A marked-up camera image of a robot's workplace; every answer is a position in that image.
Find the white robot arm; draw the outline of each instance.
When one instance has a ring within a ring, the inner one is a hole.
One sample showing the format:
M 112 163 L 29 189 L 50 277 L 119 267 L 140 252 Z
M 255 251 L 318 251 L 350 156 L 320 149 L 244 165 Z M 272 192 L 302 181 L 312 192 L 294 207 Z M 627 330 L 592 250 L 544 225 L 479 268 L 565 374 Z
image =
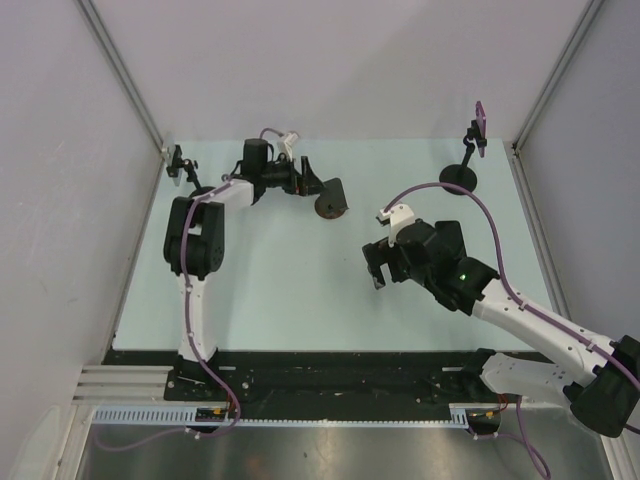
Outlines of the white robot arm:
M 567 407 L 592 430 L 610 437 L 620 435 L 640 393 L 599 352 L 613 356 L 637 377 L 639 342 L 628 336 L 613 342 L 534 304 L 519 291 L 514 292 L 519 298 L 513 299 L 498 272 L 466 255 L 458 222 L 431 226 L 405 204 L 381 210 L 378 220 L 389 226 L 389 236 L 363 247 L 376 288 L 385 285 L 380 267 L 386 264 L 393 282 L 414 280 L 449 310 L 507 330 L 553 362 L 479 350 L 484 357 L 477 373 L 489 389 Z M 531 310 L 542 312 L 565 331 Z M 569 332 L 590 343 L 585 345 Z

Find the metal frame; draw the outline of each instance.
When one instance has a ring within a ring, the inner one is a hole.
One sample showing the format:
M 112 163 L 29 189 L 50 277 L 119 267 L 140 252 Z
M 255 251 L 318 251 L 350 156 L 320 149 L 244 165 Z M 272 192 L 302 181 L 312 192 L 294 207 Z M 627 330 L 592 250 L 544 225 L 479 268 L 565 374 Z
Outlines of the metal frame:
M 560 81 L 564 77 L 567 68 L 582 46 L 587 33 L 591 29 L 593 22 L 596 20 L 598 14 L 602 9 L 602 6 L 606 1 L 607 0 L 589 0 L 589 3 L 582 11 L 582 15 L 580 16 L 578 23 L 571 32 L 569 40 L 562 49 L 560 57 L 556 61 L 556 64 L 553 66 L 553 70 L 551 70 L 549 78 L 542 87 L 542 91 L 538 95 L 538 98 L 536 98 L 536 101 L 533 104 L 533 108 L 529 111 L 529 114 L 527 115 L 522 128 L 518 132 L 518 135 L 516 135 L 516 138 L 513 142 L 513 146 L 516 150 L 522 149 L 522 147 L 526 143 L 531 130 L 540 118 L 540 115 L 544 111 L 546 105 L 549 103 L 549 100 L 555 93 L 556 87 L 560 84 Z
M 151 139 L 154 146 L 159 152 L 162 151 L 162 135 L 160 134 L 157 125 L 147 108 L 139 89 L 137 88 L 133 78 L 126 67 L 124 60 L 119 53 L 118 49 L 113 42 L 111 35 L 109 34 L 104 21 L 102 20 L 99 12 L 97 11 L 92 0 L 74 0 L 77 4 L 80 13 L 87 21 L 87 24 L 94 34 L 98 45 L 103 51 L 105 58 L 111 66 L 116 78 L 123 87 L 123 91 L 132 107 L 134 108 L 137 116 L 141 120 L 145 130 Z M 598 13 L 601 11 L 605 0 L 590 0 L 585 7 L 581 18 L 578 21 L 577 26 L 572 32 L 567 44 L 563 48 L 560 58 L 556 62 L 548 80 L 546 81 L 540 95 L 536 99 L 532 110 L 529 112 L 520 132 L 518 133 L 513 143 L 513 153 L 509 155 L 510 165 L 512 173 L 520 199 L 523 205 L 523 210 L 529 224 L 531 235 L 534 240 L 534 246 L 540 264 L 543 270 L 543 275 L 549 291 L 553 308 L 561 315 L 568 318 L 569 311 L 567 308 L 564 294 L 559 282 L 557 272 L 555 270 L 553 259 L 549 250 L 542 224 L 540 222 L 539 213 L 536 209 L 529 184 L 527 182 L 524 170 L 522 169 L 521 159 L 519 157 L 519 150 L 527 141 L 529 134 L 534 127 L 535 123 L 540 118 L 545 106 L 548 104 L 550 98 L 554 94 L 557 85 L 561 81 L 565 74 L 569 64 L 574 58 L 576 52 L 583 44 L 583 41 L 593 25 Z M 162 173 L 162 163 L 160 163 L 158 169 L 158 177 L 156 182 L 156 188 L 151 196 L 147 217 L 143 222 L 141 228 L 138 245 L 136 252 L 132 260 L 132 265 L 135 264 L 140 244 L 142 243 L 142 237 L 146 229 L 148 222 L 149 212 L 151 211 L 151 204 L 155 198 L 157 191 L 157 185 Z M 114 328 L 117 325 L 117 320 L 120 316 L 122 306 L 126 299 L 126 294 L 131 282 L 133 274 L 133 268 L 130 269 L 129 276 L 127 278 L 126 287 L 123 291 L 122 300 L 118 308 L 116 317 L 114 318 Z M 163 391 L 166 381 L 166 376 L 170 367 L 114 367 L 114 366 L 89 366 L 83 369 L 82 375 L 78 382 L 78 388 L 74 396 L 72 405 L 72 415 L 70 416 L 70 424 L 67 435 L 64 438 L 63 445 L 60 449 L 60 460 L 54 467 L 51 478 L 56 480 L 73 480 L 80 469 L 82 462 L 82 454 L 84 447 L 88 440 L 89 429 L 92 424 L 92 420 L 95 412 L 99 408 L 99 405 L 105 405 L 102 408 L 108 409 L 109 405 L 139 405 L 139 406 L 155 406 L 154 408 L 166 407 L 168 405 L 175 406 L 177 408 L 184 409 L 189 405 L 202 405 L 195 403 L 184 402 L 165 402 L 163 400 Z M 223 406 L 223 402 L 207 403 L 207 406 L 217 407 Z M 602 438 L 603 446 L 609 460 L 609 465 L 612 469 L 614 478 L 616 480 L 629 480 L 632 478 L 638 478 L 631 458 L 629 450 L 624 441 L 624 436 L 619 439 Z
M 549 249 L 549 242 L 544 233 L 542 222 L 540 221 L 540 214 L 533 200 L 533 194 L 531 193 L 531 187 L 522 168 L 522 162 L 520 155 L 516 151 L 508 146 L 505 142 L 505 150 L 507 151 L 507 158 L 509 159 L 509 165 L 511 166 L 511 173 L 520 196 L 520 202 L 522 203 L 522 209 L 524 211 L 527 224 L 529 225 L 529 232 L 533 239 L 533 247 L 538 255 L 538 261 L 542 268 L 542 277 L 544 278 L 547 286 L 547 291 L 551 297 L 551 306 L 554 311 L 558 312 L 565 318 L 571 319 L 569 308 L 567 307 L 567 300 L 562 291 L 560 284 L 560 277 L 553 263 L 551 257 L 551 250 Z
M 538 253 L 543 277 L 547 284 L 547 290 L 551 296 L 552 306 L 554 310 L 560 313 L 563 317 L 571 318 L 558 273 L 553 263 L 551 251 L 549 250 L 549 243 L 542 228 L 542 223 L 540 222 L 540 216 L 538 214 L 533 195 L 531 194 L 529 182 L 524 169 L 522 168 L 521 154 L 515 149 L 515 147 L 509 148 L 506 143 L 505 149 L 507 150 L 507 156 L 511 165 L 513 178 L 520 195 L 520 201 L 522 202 L 527 223 L 529 224 L 529 230 L 533 237 L 533 244 L 536 252 Z M 633 467 L 633 462 L 629 455 L 629 448 L 625 441 L 624 434 L 615 439 L 603 436 L 600 438 L 602 440 L 602 445 L 604 447 L 613 478 L 615 480 L 633 480 L 640 478 Z
M 156 126 L 156 123 L 144 102 L 140 90 L 133 81 L 131 73 L 127 68 L 122 55 L 116 48 L 109 31 L 107 30 L 100 13 L 96 9 L 92 0 L 74 0 L 80 9 L 80 13 L 84 17 L 89 26 L 89 29 L 94 34 L 98 46 L 105 55 L 105 58 L 115 74 L 118 82 L 122 85 L 125 95 L 131 102 L 133 109 L 140 118 L 144 128 L 149 135 L 149 138 L 156 146 L 158 152 L 162 149 L 162 135 Z

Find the cable clip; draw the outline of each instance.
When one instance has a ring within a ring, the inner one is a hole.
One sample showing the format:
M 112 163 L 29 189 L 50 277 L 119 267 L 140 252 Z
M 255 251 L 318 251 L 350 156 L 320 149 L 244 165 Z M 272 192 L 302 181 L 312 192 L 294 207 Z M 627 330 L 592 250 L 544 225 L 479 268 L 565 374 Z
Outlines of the cable clip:
M 522 303 L 520 305 L 518 305 L 518 310 L 520 310 L 521 312 L 524 312 L 524 310 L 527 308 L 527 305 L 529 305 L 529 299 L 526 297 L 522 297 Z

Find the gray wall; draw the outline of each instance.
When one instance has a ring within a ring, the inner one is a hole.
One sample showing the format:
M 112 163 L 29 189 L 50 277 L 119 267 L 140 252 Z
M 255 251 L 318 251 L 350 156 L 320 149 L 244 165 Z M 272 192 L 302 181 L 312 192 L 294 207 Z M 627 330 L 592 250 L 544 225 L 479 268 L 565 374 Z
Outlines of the gray wall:
M 157 160 L 70 0 L 0 5 L 0 478 L 105 342 Z
M 640 2 L 607 2 L 522 152 L 572 318 L 613 338 L 640 339 L 639 45 Z
M 95 3 L 180 139 L 459 137 L 482 100 L 511 140 L 587 0 Z

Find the purple phone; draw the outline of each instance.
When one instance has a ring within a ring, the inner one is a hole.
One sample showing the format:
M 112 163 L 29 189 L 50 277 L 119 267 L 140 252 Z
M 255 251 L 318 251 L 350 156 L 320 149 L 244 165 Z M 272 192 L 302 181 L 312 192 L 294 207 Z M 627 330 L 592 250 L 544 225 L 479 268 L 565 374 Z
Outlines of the purple phone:
M 482 138 L 487 138 L 487 116 L 484 114 L 484 108 L 482 108 L 482 102 L 476 102 L 476 122 L 480 128 L 480 135 Z M 480 157 L 484 158 L 484 147 L 479 148 Z

